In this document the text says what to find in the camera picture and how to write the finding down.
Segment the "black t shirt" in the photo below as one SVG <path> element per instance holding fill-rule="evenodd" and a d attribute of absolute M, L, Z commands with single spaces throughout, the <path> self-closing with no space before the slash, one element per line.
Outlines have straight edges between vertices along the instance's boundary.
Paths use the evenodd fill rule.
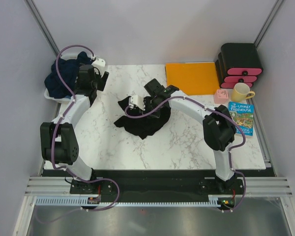
<path fill-rule="evenodd" d="M 118 128 L 124 128 L 128 133 L 139 136 L 143 140 L 147 136 L 154 135 L 169 121 L 171 108 L 162 107 L 154 114 L 159 115 L 159 117 L 150 115 L 144 118 L 133 119 L 123 115 L 114 122 L 114 125 Z"/>

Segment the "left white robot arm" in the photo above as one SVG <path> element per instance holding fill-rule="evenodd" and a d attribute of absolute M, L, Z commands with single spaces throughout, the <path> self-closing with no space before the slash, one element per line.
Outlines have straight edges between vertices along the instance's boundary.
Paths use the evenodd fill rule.
<path fill-rule="evenodd" d="M 90 64 L 79 68 L 77 81 L 70 102 L 63 113 L 51 122 L 40 126 L 42 158 L 51 162 L 55 170 L 68 172 L 87 193 L 94 193 L 98 181 L 92 178 L 93 169 L 79 155 L 79 145 L 75 127 L 83 114 L 92 106 L 97 92 L 103 91 L 109 72 Z"/>

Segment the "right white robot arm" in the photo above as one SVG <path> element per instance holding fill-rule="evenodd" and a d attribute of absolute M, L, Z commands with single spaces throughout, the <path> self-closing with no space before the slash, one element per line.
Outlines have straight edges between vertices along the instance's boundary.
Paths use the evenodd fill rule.
<path fill-rule="evenodd" d="M 161 108 L 178 110 L 195 119 L 203 126 L 204 141 L 213 150 L 216 165 L 215 187 L 220 193 L 228 193 L 236 181 L 229 148 L 235 140 L 235 126 L 230 122 L 230 113 L 224 105 L 209 108 L 186 95 L 175 86 L 164 87 L 156 79 L 145 86 L 150 99 L 144 102 L 146 112 L 158 105 Z"/>

